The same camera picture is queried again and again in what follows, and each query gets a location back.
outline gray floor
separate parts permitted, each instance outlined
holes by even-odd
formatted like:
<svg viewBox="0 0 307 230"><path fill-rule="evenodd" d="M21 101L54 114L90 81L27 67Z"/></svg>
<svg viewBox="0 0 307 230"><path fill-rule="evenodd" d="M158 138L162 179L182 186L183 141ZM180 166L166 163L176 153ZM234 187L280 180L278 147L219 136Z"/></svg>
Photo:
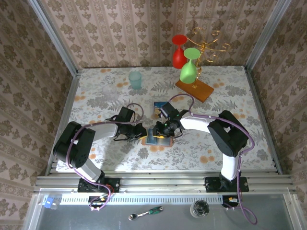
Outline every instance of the gray floor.
<svg viewBox="0 0 307 230"><path fill-rule="evenodd" d="M149 205L109 205L100 212L88 206L43 208L36 230L292 230L284 199L280 195L246 195L244 205L258 217L258 226L250 225L240 210L226 211L210 206L209 214L196 219L190 205L164 205L162 213L129 221L132 213L153 208Z"/></svg>

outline teal plastic cup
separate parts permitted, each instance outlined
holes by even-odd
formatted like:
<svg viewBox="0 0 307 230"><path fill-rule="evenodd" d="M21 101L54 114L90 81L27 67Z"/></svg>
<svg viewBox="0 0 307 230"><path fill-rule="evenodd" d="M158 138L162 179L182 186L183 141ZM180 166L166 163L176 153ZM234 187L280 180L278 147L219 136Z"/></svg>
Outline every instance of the teal plastic cup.
<svg viewBox="0 0 307 230"><path fill-rule="evenodd" d="M129 81L134 90L139 90L142 84L142 75L138 71L133 71L129 74Z"/></svg>

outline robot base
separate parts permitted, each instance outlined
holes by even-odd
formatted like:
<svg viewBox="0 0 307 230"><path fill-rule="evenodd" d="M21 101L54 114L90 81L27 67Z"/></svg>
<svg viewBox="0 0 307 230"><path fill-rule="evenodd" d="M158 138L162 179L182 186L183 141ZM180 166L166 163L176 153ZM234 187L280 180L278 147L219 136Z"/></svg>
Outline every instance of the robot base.
<svg viewBox="0 0 307 230"><path fill-rule="evenodd" d="M120 179L119 178L109 178L109 177L100 177L97 182L98 184L109 184L114 188L113 193L119 192ZM84 179L79 180L78 184L78 193L107 193L107 189L102 186L96 186L88 183Z"/></svg>
<svg viewBox="0 0 307 230"><path fill-rule="evenodd" d="M206 177L205 178L205 186L206 186L206 192L207 193L217 193L217 192L233 192L236 193L236 178L234 179L233 183L229 182L227 183L227 186L225 187L225 184L223 183L223 180L221 180L220 177ZM240 177L240 190L241 192L248 192L248 181L246 177Z"/></svg>

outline cable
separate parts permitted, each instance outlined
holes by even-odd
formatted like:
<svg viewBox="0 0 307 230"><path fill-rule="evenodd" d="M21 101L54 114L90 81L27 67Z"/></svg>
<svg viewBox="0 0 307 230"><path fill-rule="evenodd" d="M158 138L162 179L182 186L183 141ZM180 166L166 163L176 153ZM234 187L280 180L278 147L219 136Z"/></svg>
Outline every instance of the cable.
<svg viewBox="0 0 307 230"><path fill-rule="evenodd" d="M243 195L241 189L240 189L240 196L241 196L241 201L243 202Z"/></svg>
<svg viewBox="0 0 307 230"><path fill-rule="evenodd" d="M168 102L170 102L172 99L174 99L175 97L178 97L178 96L182 96L182 95L185 95L185 96L189 96L191 99L192 99L192 103L189 107L189 113L191 114L191 116L193 117L199 117L199 118L209 118L209 119L218 119L220 121L224 121L224 122L227 122L231 125L233 125L234 127L238 128L240 131L242 131L247 137L248 139L250 140L251 142L251 146L248 148L248 149L245 149L243 150L240 154L239 154L239 160L238 160L238 168L237 168L237 175L236 175L236 188L237 188L237 194L238 194L238 200L239 200L239 204L240 204L240 208L241 208L241 211L243 213L243 216L245 217L245 219L252 225L257 225L258 223L258 219L256 217L256 215L248 208L246 207L243 207L242 205L242 201L241 201L241 197L240 197L240 186L239 186L239 182L240 182L240 167L241 167L241 158L242 158L242 155L250 150L252 150L254 147L255 147L255 142L253 140L253 138L251 137L251 135L244 129L242 128L241 126L237 125L236 123L232 122L232 121L228 121L226 119L223 119L223 118L220 118L220 117L216 117L216 116L209 116L209 115L201 115L201 114L194 114L191 112L191 108L194 104L194 98L187 94L187 93L180 93L180 94L177 94L175 96L173 96L171 99L168 100ZM254 218L255 218L255 222L252 222L246 215L245 211L249 212Z"/></svg>
<svg viewBox="0 0 307 230"><path fill-rule="evenodd" d="M174 139L176 139L176 138L179 138L179 137L181 137L182 135L183 135L183 133L182 133L182 130L180 129L180 135L179 136L176 136L176 137L173 137Z"/></svg>
<svg viewBox="0 0 307 230"><path fill-rule="evenodd" d="M100 200L100 196L95 196L91 201L90 201L90 204L88 205L88 207L90 207L92 210L94 209L94 207L92 206L93 205L93 202L95 201L101 201Z"/></svg>
<svg viewBox="0 0 307 230"><path fill-rule="evenodd" d="M109 189L112 189L112 194L113 194L114 193L114 188L111 185L109 185L109 184L106 184L106 186L108 186Z"/></svg>
<svg viewBox="0 0 307 230"><path fill-rule="evenodd" d="M135 121L135 112L134 112L134 111L133 111L133 115L134 115L134 116L133 116L133 121Z"/></svg>
<svg viewBox="0 0 307 230"><path fill-rule="evenodd" d="M73 138L71 139L71 143L70 143L70 145L69 145L69 147L68 147L67 155L66 155L66 165L67 165L67 167L68 167L69 169L72 169L72 168L73 168L73 167L69 164L69 162L70 162L70 161L69 161L69 160L70 160L70 159L69 159L69 156L70 156L70 154L71 154L71 148L72 148L72 146L73 146L74 141L77 139L77 136L78 136L85 128L87 128L87 127L92 127L92 126L97 126L97 125L103 125L103 124L135 124L135 123L140 122L140 121L142 120L143 116L144 116L144 110L143 110L142 106L139 105L139 104L137 104L137 103L130 103L130 104L127 105L127 107L130 106L130 105L133 105L133 104L139 106L139 107L141 108L141 110L142 110L142 115L141 115L140 119L137 120L137 121L133 121L133 122L102 121L102 122L97 122L97 123L87 124L87 125L82 126L82 127L76 132L76 134L73 136ZM99 183L92 182L92 181L88 180L87 178L85 178L85 177L84 177L81 173L79 173L76 169L73 169L73 170L75 171L75 173L76 173L77 175L79 175L81 178L83 178L86 182L88 182L88 183L90 183L90 184L93 184L93 185L102 186L102 187L104 187L104 188L107 189L107 191L108 191L107 200L106 200L106 202L99 208L99 209L102 209L102 208L109 202L109 200L110 200L110 198L111 198L111 191L110 191L109 187L107 187L107 186L104 185L104 184L99 184Z"/></svg>

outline wall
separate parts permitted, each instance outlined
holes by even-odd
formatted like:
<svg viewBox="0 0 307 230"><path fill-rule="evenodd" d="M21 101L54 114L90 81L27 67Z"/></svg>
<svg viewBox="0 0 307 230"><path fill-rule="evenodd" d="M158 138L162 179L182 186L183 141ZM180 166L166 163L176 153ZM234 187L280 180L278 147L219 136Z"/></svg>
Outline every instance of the wall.
<svg viewBox="0 0 307 230"><path fill-rule="evenodd" d="M307 1L292 0L253 72L280 162L307 217Z"/></svg>
<svg viewBox="0 0 307 230"><path fill-rule="evenodd" d="M0 230L21 229L71 75L26 0L0 1Z"/></svg>
<svg viewBox="0 0 307 230"><path fill-rule="evenodd" d="M220 30L232 50L215 65L244 65L268 20L275 0L41 0L78 68L170 66L171 39Z"/></svg>

